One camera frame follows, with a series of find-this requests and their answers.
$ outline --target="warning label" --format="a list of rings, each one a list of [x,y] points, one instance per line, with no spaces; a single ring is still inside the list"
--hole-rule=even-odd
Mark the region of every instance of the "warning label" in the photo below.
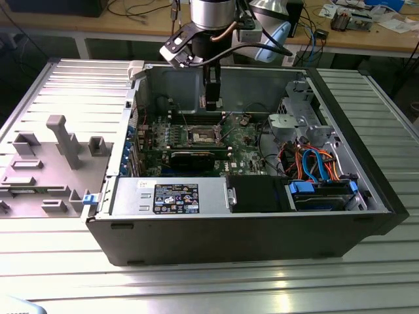
[[[155,214],[199,213],[197,184],[156,184]]]

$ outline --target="wooden workbench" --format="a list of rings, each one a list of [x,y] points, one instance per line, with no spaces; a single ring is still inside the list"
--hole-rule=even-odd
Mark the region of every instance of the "wooden workbench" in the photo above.
[[[126,0],[126,3],[130,6],[142,1]],[[408,57],[418,41],[416,34],[412,31],[398,34],[377,24],[370,32],[333,31],[330,28],[330,19],[317,16],[320,6],[327,2],[326,0],[306,0],[311,19],[318,24],[318,28],[329,32],[325,52]],[[167,4],[167,0],[156,0],[151,5],[136,8],[134,12],[151,10]],[[112,9],[123,14],[122,0],[114,3]],[[419,14],[419,9],[404,6],[401,12]],[[170,7],[147,14],[145,24],[125,16],[111,14],[107,10],[99,18],[13,12],[10,16],[29,33],[74,38],[83,58],[88,58],[88,49],[84,43],[86,38],[164,41],[170,35],[171,26]],[[189,6],[182,5],[182,23],[190,22],[190,20]],[[0,32],[16,32],[16,28],[2,12],[0,12]],[[303,28],[299,27],[295,37],[288,39],[286,44],[293,46],[294,51],[304,48],[302,46],[308,44],[308,37],[304,34]]]

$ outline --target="floor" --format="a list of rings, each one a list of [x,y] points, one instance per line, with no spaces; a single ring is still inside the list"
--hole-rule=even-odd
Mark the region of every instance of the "floor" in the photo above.
[[[61,37],[33,37],[33,40],[51,58],[78,58],[77,47],[72,39]],[[1,110],[0,124],[7,119],[19,100],[31,86],[37,72],[40,71],[46,60],[35,46],[25,37],[19,35],[16,38],[18,48],[10,51],[5,47],[0,49],[0,94]],[[158,49],[161,43],[133,42],[130,51],[126,41],[110,41],[102,39],[90,39],[88,45],[94,59],[108,60],[148,60],[161,61]],[[397,79],[402,68],[402,61],[397,58],[371,57],[364,60],[363,57],[353,55],[338,55],[324,53],[319,63],[314,62],[311,66],[322,67],[322,64],[330,64],[333,58],[333,67],[337,69],[366,69],[381,85],[389,92]],[[237,56],[236,63],[249,63],[248,59]],[[275,65],[281,64],[278,58]],[[419,74],[416,73],[406,83],[395,98],[396,104],[411,121],[416,120],[416,115],[410,109],[413,101],[419,101],[417,86]]]

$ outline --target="green circuit board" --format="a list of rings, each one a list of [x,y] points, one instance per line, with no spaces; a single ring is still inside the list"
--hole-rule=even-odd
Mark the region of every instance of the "green circuit board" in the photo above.
[[[147,177],[224,177],[226,175],[260,175],[266,169],[262,165],[261,155],[257,148],[255,123],[242,126],[242,114],[231,114],[222,126],[214,125],[179,125],[159,116],[150,125],[151,145],[145,145],[141,151],[145,159]],[[211,134],[221,139],[213,140]],[[192,150],[208,151],[218,158],[212,170],[184,173],[172,171],[169,163],[173,151]]]

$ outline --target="silver metal cylinder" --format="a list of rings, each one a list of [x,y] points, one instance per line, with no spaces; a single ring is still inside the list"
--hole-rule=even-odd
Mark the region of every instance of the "silver metal cylinder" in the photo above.
[[[191,19],[199,28],[217,30],[228,27],[234,20],[235,0],[192,0]]]

